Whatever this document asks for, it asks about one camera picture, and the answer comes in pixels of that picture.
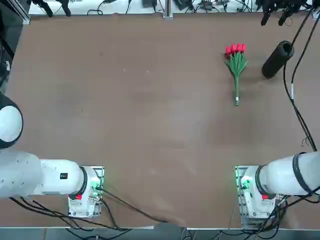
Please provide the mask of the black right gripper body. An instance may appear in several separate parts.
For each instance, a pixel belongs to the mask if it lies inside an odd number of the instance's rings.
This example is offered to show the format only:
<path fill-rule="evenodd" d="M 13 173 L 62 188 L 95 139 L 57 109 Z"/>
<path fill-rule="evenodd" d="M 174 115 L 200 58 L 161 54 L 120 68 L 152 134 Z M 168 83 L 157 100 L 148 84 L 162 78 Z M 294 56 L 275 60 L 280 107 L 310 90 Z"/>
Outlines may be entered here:
<path fill-rule="evenodd" d="M 263 10 L 278 10 L 278 9 L 294 9 L 299 10 L 304 6 L 307 0 L 260 0 L 259 7 Z"/>

